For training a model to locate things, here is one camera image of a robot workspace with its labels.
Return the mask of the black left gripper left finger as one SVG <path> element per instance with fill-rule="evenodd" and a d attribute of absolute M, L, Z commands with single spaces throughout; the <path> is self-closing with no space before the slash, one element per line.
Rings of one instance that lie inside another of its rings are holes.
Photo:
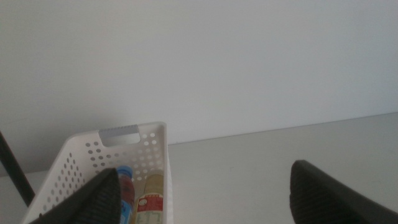
<path fill-rule="evenodd" d="M 33 224 L 118 224 L 121 190 L 115 168 L 102 170 L 66 200 L 39 215 Z"/>

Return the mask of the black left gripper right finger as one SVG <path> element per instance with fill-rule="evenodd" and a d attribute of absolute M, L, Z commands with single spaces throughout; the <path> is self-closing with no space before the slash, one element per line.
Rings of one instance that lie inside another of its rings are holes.
<path fill-rule="evenodd" d="M 397 224 L 397 212 L 359 194 L 305 160 L 292 164 L 289 205 L 295 223 Z"/>

